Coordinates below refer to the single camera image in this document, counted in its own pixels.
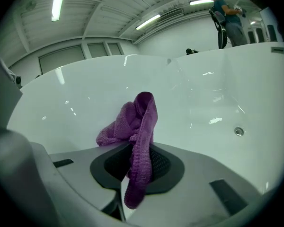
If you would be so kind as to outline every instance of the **towel fold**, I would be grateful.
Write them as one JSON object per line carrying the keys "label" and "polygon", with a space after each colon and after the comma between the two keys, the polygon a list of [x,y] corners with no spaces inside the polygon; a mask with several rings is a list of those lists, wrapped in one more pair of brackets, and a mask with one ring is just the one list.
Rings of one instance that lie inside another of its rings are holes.
{"label": "towel fold", "polygon": [[141,203],[147,184],[151,181],[149,146],[153,142],[157,120],[157,108],[152,93],[141,92],[133,103],[123,105],[116,121],[105,127],[96,139],[99,146],[124,140],[133,144],[133,153],[129,159],[129,184],[124,198],[125,205],[130,209],[137,208]]}

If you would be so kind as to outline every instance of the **person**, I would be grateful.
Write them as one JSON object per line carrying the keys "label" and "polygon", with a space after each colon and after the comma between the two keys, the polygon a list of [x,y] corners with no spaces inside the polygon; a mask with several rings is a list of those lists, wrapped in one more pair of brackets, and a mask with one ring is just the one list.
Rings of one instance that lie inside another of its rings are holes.
{"label": "person", "polygon": [[196,51],[196,50],[192,50],[192,49],[186,49],[186,55],[191,55],[191,54],[194,54],[194,53],[198,53],[199,51]]}
{"label": "person", "polygon": [[225,16],[225,29],[231,45],[238,46],[247,44],[240,18],[237,14],[242,14],[239,9],[231,9],[224,0],[213,0],[213,7]]}

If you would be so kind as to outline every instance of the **metal drain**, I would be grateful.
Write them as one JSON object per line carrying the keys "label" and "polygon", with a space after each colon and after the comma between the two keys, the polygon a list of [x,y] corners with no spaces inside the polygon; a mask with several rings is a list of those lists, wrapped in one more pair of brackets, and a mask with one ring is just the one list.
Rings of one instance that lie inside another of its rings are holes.
{"label": "metal drain", "polygon": [[242,136],[244,134],[244,130],[240,127],[235,128],[235,134],[238,136]]}

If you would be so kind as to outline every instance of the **ceiling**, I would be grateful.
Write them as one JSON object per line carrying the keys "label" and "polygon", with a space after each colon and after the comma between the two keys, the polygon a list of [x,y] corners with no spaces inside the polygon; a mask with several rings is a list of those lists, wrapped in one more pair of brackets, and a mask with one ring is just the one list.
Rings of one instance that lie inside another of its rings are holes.
{"label": "ceiling", "polygon": [[[86,37],[115,37],[138,44],[188,19],[208,16],[212,4],[192,0],[63,0],[60,19],[51,21],[53,0],[16,0],[0,24],[0,56],[6,65],[47,45]],[[250,0],[226,0],[249,15],[259,8]],[[30,10],[29,3],[36,2]],[[160,14],[143,29],[135,28]]]}

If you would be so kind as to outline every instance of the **white glossy surface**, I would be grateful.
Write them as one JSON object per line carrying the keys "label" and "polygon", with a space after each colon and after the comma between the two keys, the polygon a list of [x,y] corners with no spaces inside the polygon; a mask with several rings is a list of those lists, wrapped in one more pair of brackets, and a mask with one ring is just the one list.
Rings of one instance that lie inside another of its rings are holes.
{"label": "white glossy surface", "polygon": [[[261,43],[170,60],[110,56],[48,72],[22,88],[9,128],[49,154],[96,147],[141,91],[154,94],[155,142],[209,155],[260,192],[284,172],[284,55]],[[234,133],[242,127],[244,136]]]}

